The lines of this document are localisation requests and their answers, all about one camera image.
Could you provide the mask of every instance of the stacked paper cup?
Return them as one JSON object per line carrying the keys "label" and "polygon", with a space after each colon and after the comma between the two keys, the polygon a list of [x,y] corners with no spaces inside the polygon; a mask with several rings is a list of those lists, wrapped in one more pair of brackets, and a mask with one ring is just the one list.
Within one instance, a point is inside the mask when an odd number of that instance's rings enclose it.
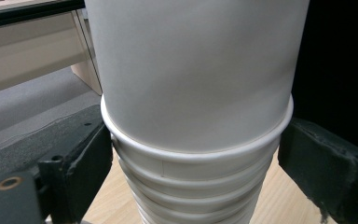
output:
{"label": "stacked paper cup", "polygon": [[308,0],[86,1],[103,119],[144,223],[248,223]]}

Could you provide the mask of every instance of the wooden table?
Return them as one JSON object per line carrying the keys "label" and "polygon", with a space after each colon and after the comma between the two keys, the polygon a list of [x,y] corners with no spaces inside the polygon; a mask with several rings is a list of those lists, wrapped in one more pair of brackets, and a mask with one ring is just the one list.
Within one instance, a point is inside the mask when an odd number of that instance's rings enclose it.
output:
{"label": "wooden table", "polygon": [[[114,158],[112,170],[84,220],[92,224],[142,223],[117,157]],[[251,224],[318,224],[320,222],[319,208],[307,199],[296,183],[278,165],[275,155]],[[328,223],[336,222],[329,218]]]}

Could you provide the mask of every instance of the paper cup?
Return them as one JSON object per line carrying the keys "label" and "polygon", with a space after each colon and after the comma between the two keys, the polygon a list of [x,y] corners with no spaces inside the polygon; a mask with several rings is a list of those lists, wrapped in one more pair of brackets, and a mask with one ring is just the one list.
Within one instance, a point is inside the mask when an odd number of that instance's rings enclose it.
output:
{"label": "paper cup", "polygon": [[254,210],[252,201],[254,198],[258,197],[260,188],[253,192],[252,197],[246,198],[239,203],[234,208],[225,208],[213,213],[202,213],[202,214],[195,214],[195,213],[183,213],[168,209],[163,207],[147,197],[145,197],[140,191],[136,188],[132,189],[134,198],[136,202],[144,209],[150,210],[150,214],[158,214],[159,217],[162,217],[170,222],[176,223],[216,223],[219,221],[223,221],[228,219],[243,209],[249,209],[251,211]]}
{"label": "paper cup", "polygon": [[86,5],[108,116],[129,138],[218,152],[284,117],[308,0]]}
{"label": "paper cup", "polygon": [[289,101],[284,118],[269,133],[259,136],[252,143],[211,153],[178,153],[143,145],[129,138],[114,125],[107,114],[104,97],[101,107],[103,120],[117,139],[114,141],[117,154],[125,158],[127,163],[139,167],[140,172],[173,179],[209,180],[235,174],[266,155],[271,155],[279,145],[281,132],[290,121],[293,101]]}
{"label": "paper cup", "polygon": [[136,187],[144,196],[169,209],[185,213],[212,213],[223,208],[236,206],[237,202],[249,197],[253,189],[258,188],[265,177],[264,175],[255,176],[254,179],[249,179],[249,182],[244,183],[238,189],[210,198],[180,198],[151,189],[128,173],[127,170],[125,172],[131,186]]}

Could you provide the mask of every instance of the white cup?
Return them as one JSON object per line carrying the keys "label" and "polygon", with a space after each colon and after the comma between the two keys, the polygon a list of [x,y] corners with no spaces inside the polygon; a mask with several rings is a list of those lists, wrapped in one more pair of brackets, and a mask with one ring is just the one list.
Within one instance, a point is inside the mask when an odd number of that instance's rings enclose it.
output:
{"label": "white cup", "polygon": [[86,5],[108,116],[129,138],[216,152],[282,120],[308,0]]}
{"label": "white cup", "polygon": [[252,143],[219,152],[191,154],[152,148],[129,138],[110,120],[104,97],[101,107],[103,120],[116,138],[117,153],[131,169],[177,180],[211,180],[236,174],[245,168],[252,170],[258,161],[271,156],[279,145],[281,132],[290,121],[293,101],[289,101],[278,126]]}
{"label": "white cup", "polygon": [[228,209],[229,207],[234,209],[237,202],[253,195],[255,189],[260,187],[265,177],[261,172],[261,175],[249,179],[248,182],[243,183],[238,189],[217,196],[209,198],[181,198],[151,189],[129,173],[125,167],[123,167],[123,170],[131,186],[136,187],[144,196],[169,209],[185,213],[212,213],[223,208]]}
{"label": "white cup", "polygon": [[235,216],[241,210],[251,210],[253,211],[254,208],[250,206],[254,206],[253,201],[257,199],[258,194],[261,188],[258,191],[254,192],[254,194],[249,197],[245,198],[244,200],[237,203],[237,206],[231,208],[222,209],[217,212],[213,213],[183,213],[168,209],[164,206],[161,206],[147,197],[145,197],[137,188],[131,188],[134,198],[139,206],[141,206],[147,214],[158,214],[156,216],[162,217],[170,222],[176,223],[216,223],[221,220],[225,220]]}

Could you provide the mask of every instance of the gray carpet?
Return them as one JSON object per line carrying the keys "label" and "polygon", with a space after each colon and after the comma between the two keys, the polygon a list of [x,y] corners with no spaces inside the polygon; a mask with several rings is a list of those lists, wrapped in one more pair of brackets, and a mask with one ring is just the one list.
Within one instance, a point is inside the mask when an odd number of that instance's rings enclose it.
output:
{"label": "gray carpet", "polygon": [[100,101],[70,68],[0,91],[0,149]]}

